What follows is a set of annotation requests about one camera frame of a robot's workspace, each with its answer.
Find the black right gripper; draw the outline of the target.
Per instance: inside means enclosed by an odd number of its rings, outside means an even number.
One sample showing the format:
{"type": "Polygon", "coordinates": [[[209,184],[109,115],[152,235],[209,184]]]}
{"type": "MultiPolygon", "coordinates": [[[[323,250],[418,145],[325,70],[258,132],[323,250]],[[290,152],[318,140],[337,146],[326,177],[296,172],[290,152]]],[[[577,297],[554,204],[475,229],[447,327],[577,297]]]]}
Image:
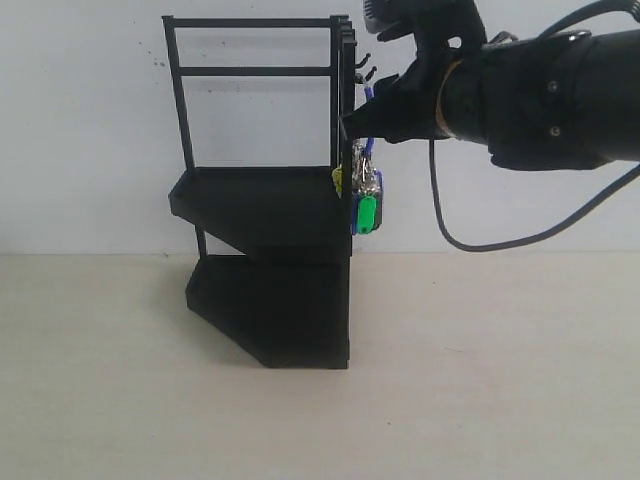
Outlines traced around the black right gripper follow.
{"type": "Polygon", "coordinates": [[[425,1],[413,19],[415,57],[407,70],[375,84],[375,95],[340,118],[349,139],[387,143],[445,137],[436,123],[436,97],[444,72],[455,57],[450,40],[459,38],[464,52],[477,51],[487,34],[473,1],[425,1]]]}

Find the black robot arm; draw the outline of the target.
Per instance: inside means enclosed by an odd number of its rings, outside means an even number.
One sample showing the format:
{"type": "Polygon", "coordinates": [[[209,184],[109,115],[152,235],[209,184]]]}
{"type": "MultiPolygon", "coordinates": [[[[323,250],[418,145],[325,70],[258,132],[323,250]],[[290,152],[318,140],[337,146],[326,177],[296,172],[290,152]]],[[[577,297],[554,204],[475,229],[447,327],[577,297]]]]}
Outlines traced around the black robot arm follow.
{"type": "Polygon", "coordinates": [[[342,117],[348,139],[467,141],[520,171],[593,170],[639,157],[639,33],[596,35],[582,22],[639,14],[635,1],[595,1],[530,39],[489,37],[472,1],[367,1],[367,30],[412,36],[401,75],[342,117]]]}

